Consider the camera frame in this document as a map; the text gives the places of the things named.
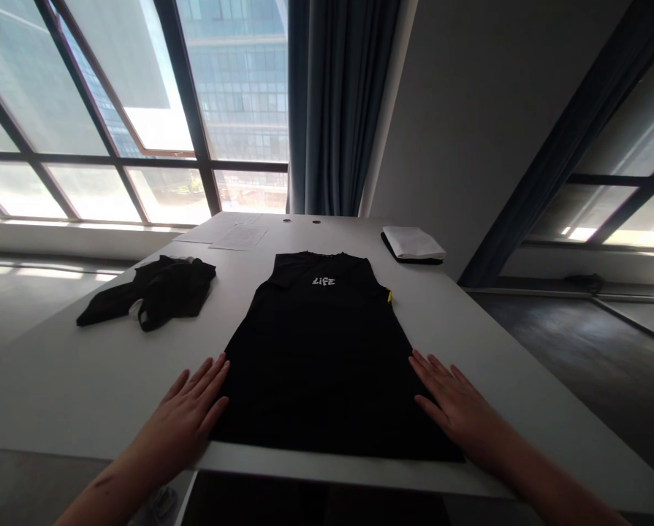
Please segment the person's left hand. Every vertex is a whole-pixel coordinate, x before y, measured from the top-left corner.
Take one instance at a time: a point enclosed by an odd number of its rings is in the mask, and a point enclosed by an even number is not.
[[[228,371],[224,353],[214,365],[206,359],[190,381],[184,370],[116,462],[134,466],[152,488],[187,468],[207,447],[210,431],[229,403],[227,397],[215,402]]]

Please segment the person's right hand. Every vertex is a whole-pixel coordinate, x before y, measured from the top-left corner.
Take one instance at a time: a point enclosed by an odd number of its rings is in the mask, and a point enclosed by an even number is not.
[[[524,440],[455,365],[449,372],[433,354],[427,361],[417,350],[409,362],[438,405],[420,395],[415,401],[477,465],[499,474]]]

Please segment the black t-shirt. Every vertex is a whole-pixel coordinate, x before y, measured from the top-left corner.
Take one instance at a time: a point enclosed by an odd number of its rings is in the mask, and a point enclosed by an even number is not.
[[[462,462],[414,402],[429,396],[367,259],[279,254],[227,346],[213,438],[279,449]]]

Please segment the white table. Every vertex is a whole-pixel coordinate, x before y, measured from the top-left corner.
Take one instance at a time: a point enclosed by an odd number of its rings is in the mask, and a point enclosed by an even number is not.
[[[222,215],[192,231],[219,237]],[[319,219],[320,224],[312,221]],[[611,506],[654,514],[654,471],[494,322],[441,267],[398,264],[379,232],[382,220],[263,215],[268,228],[252,251],[227,251],[184,236],[152,254],[195,256],[217,266],[197,319],[144,333],[127,317],[78,328],[91,295],[0,350],[0,449],[111,460],[133,439],[186,367],[218,356],[271,274],[276,254],[346,252],[367,257],[410,342],[455,363],[531,443]],[[133,277],[128,270],[104,286]],[[414,462],[280,451],[212,443],[198,468],[314,481],[509,498],[471,463]]]

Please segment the dark blue curtain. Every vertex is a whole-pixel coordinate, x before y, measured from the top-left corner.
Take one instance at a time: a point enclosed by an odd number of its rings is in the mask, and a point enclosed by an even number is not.
[[[654,0],[634,0],[458,283],[493,286],[512,252],[654,61]]]
[[[400,0],[290,0],[289,213],[356,216]]]

